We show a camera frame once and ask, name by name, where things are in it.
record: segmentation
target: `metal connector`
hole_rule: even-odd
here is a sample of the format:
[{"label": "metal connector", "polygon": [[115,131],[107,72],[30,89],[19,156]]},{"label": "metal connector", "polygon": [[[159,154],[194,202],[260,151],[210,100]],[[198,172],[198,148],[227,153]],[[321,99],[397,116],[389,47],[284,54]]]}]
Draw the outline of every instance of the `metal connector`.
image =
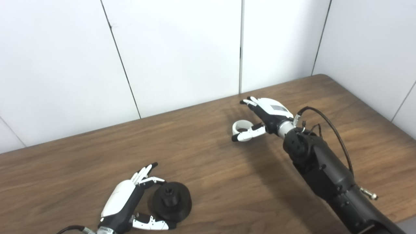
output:
[{"label": "metal connector", "polygon": [[377,194],[375,194],[375,193],[372,193],[372,192],[370,192],[369,190],[367,190],[367,189],[365,189],[365,188],[363,188],[363,187],[360,187],[360,191],[364,194],[364,195],[367,195],[368,196],[368,198],[370,199],[370,200],[377,200],[379,197],[377,196]]},{"label": "metal connector", "polygon": [[296,127],[297,122],[299,122],[299,119],[300,119],[300,115],[296,115],[295,118],[293,119],[293,126]]},{"label": "metal connector", "polygon": [[84,234],[95,234],[94,231],[92,231],[91,229],[85,227],[84,230],[82,230],[82,233]]}]

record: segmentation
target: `black base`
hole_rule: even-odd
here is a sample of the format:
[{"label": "black base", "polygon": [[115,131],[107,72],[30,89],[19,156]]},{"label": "black base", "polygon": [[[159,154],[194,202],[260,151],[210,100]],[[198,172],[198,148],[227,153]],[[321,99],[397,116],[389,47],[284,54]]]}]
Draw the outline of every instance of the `black base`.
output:
[{"label": "black base", "polygon": [[156,190],[152,205],[162,219],[180,222],[191,212],[191,194],[184,184],[169,182]]}]

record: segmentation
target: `white wall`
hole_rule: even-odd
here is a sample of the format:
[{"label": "white wall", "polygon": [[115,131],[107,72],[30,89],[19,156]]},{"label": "white wall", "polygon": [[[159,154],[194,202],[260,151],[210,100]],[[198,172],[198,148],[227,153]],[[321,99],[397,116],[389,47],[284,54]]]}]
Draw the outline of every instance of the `white wall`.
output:
[{"label": "white wall", "polygon": [[[100,1],[0,2],[0,148],[237,94],[242,2],[103,0],[121,60]],[[310,75],[328,3],[246,1],[243,92]]]},{"label": "white wall", "polygon": [[141,117],[238,94],[241,0],[103,0]]},{"label": "white wall", "polygon": [[0,116],[24,144],[139,118],[99,0],[1,1],[0,22]]},{"label": "white wall", "polygon": [[329,0],[245,0],[242,92],[310,76]]},{"label": "white wall", "polygon": [[0,117],[0,154],[25,147]]},{"label": "white wall", "polygon": [[[332,1],[313,73],[329,75],[392,120],[416,81],[415,45],[415,1]],[[414,110],[412,97],[398,119]]]}]

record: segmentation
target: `wall seam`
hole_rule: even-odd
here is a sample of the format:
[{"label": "wall seam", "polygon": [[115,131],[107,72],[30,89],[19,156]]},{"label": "wall seam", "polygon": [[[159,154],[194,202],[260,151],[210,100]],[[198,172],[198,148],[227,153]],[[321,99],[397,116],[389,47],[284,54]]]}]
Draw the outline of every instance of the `wall seam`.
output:
[{"label": "wall seam", "polygon": [[241,94],[243,86],[243,41],[244,41],[244,6],[245,0],[241,0],[241,22],[240,22],[240,70],[238,73],[238,94]]},{"label": "wall seam", "polygon": [[134,101],[134,104],[135,104],[135,106],[136,106],[136,109],[137,109],[137,113],[139,114],[139,118],[141,119],[141,115],[140,115],[140,112],[139,112],[139,108],[137,107],[137,102],[136,102],[136,99],[134,98],[134,93],[133,93],[133,90],[131,89],[131,85],[130,85],[129,77],[127,76],[126,69],[124,68],[124,63],[123,63],[123,60],[121,59],[121,55],[120,55],[120,51],[119,51],[119,47],[117,46],[116,38],[114,37],[114,34],[113,34],[113,28],[112,28],[112,26],[111,26],[111,24],[110,24],[110,21],[108,20],[107,12],[105,11],[103,1],[102,1],[102,0],[100,0],[100,2],[101,2],[101,6],[103,7],[103,11],[104,11],[104,15],[105,15],[105,18],[106,18],[106,20],[107,20],[107,23],[108,23],[108,27],[110,28],[111,36],[113,37],[114,45],[116,46],[117,54],[119,55],[120,62],[121,62],[121,66],[123,67],[124,75],[126,76],[127,83],[128,83],[128,85],[129,85],[130,92],[131,92],[131,95],[132,95],[132,97],[133,97],[133,101]]},{"label": "wall seam", "polygon": [[409,92],[407,92],[406,97],[403,99],[403,101],[401,102],[399,108],[397,109],[396,113],[394,114],[393,118],[391,119],[391,122],[393,122],[394,118],[396,117],[397,113],[399,112],[399,110],[401,109],[401,107],[403,106],[404,102],[406,101],[407,97],[409,96],[410,92],[412,92],[412,89],[415,87],[416,85],[416,80],[415,82],[413,82],[412,87],[410,88]]},{"label": "wall seam", "polygon": [[324,27],[322,28],[321,38],[319,39],[318,50],[316,51],[315,61],[313,62],[311,75],[313,75],[313,71],[315,70],[315,64],[316,64],[316,60],[318,59],[319,48],[321,47],[321,42],[322,42],[322,37],[324,36],[325,26],[327,25],[327,19],[329,15],[329,10],[331,9],[331,3],[332,3],[332,0],[329,1],[327,16],[325,17]]},{"label": "wall seam", "polygon": [[14,134],[14,136],[22,143],[24,147],[27,147],[26,144],[22,141],[22,139],[13,131],[13,129],[7,124],[7,122],[0,116],[0,121],[6,125],[6,127]]}]

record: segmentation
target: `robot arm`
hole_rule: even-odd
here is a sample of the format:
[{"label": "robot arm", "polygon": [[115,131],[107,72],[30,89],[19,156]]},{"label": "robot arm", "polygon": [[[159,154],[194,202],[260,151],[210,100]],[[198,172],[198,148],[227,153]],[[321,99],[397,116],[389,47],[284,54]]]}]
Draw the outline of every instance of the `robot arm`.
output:
[{"label": "robot arm", "polygon": [[154,219],[153,216],[138,213],[133,215],[144,191],[154,184],[166,181],[149,177],[157,163],[152,163],[136,172],[131,179],[120,182],[108,199],[102,213],[97,234],[123,234],[132,227],[145,230],[168,230],[176,228],[176,223]]},{"label": "robot arm", "polygon": [[364,196],[377,198],[357,186],[352,172],[321,137],[305,127],[296,126],[300,112],[293,118],[282,104],[266,98],[248,97],[240,103],[246,104],[264,122],[268,133],[284,140],[283,149],[295,169],[312,191],[330,205],[351,233],[405,234]]}]

